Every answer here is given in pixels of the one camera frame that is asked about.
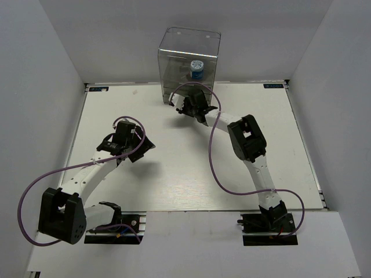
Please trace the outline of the blue white round tape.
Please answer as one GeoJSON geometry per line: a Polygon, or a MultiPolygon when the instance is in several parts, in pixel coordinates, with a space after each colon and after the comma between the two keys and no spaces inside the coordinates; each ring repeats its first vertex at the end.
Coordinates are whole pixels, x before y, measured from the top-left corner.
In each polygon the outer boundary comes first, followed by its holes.
{"type": "Polygon", "coordinates": [[[204,63],[201,60],[192,60],[190,63],[191,79],[202,79],[204,72],[204,63]]]}

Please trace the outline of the clear plastic drawer organizer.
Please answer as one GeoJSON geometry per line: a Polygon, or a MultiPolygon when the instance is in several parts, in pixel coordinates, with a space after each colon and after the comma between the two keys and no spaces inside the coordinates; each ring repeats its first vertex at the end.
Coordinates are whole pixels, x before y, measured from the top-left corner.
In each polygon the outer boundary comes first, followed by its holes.
{"type": "Polygon", "coordinates": [[[169,103],[169,96],[174,90],[183,96],[199,88],[211,102],[208,89],[197,85],[201,83],[213,89],[219,56],[221,33],[194,28],[169,27],[158,48],[158,65],[162,87],[162,98],[169,103]],[[202,79],[191,79],[190,63],[201,60],[204,63],[202,79]]]}

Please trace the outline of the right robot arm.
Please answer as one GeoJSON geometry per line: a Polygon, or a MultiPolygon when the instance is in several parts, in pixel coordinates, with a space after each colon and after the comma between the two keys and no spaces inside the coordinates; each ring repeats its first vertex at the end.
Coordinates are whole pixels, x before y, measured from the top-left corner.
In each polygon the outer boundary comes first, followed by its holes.
{"type": "Polygon", "coordinates": [[[222,112],[220,107],[209,105],[203,91],[198,89],[186,96],[172,93],[169,101],[179,114],[195,118],[199,123],[212,128],[208,155],[214,180],[225,192],[242,196],[242,193],[229,191],[222,186],[212,162],[214,131],[218,129],[229,135],[234,154],[249,170],[259,200],[260,214],[254,217],[252,222],[241,221],[240,223],[249,224],[259,232],[277,230],[288,212],[283,200],[275,191],[266,160],[267,142],[254,116],[237,117],[222,112]]]}

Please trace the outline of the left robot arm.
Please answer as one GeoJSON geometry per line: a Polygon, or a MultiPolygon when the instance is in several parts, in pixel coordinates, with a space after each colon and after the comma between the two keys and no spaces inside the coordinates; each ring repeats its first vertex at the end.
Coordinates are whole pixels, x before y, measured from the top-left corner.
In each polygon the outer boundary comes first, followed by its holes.
{"type": "Polygon", "coordinates": [[[155,145],[143,127],[128,120],[114,124],[114,133],[96,148],[90,162],[80,166],[67,182],[57,189],[48,188],[42,195],[38,230],[57,240],[75,244],[86,231],[117,231],[123,227],[121,207],[100,201],[87,207],[86,201],[97,186],[121,162],[141,159],[155,145]]]}

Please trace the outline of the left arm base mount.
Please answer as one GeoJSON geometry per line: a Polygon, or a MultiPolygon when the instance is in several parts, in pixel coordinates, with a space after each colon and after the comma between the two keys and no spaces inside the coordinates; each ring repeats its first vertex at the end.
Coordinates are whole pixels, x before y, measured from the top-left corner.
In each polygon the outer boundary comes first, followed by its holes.
{"type": "Polygon", "coordinates": [[[123,212],[113,228],[86,232],[85,244],[139,245],[146,229],[146,212],[123,212]]]}

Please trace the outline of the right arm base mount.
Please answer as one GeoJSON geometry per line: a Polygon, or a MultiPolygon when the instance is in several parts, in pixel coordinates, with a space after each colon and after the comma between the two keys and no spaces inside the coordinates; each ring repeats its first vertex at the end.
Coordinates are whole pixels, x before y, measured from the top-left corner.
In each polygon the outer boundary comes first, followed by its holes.
{"type": "Polygon", "coordinates": [[[262,214],[241,214],[237,224],[242,228],[243,245],[257,246],[296,246],[298,245],[294,219],[291,213],[270,224],[262,214]]]}

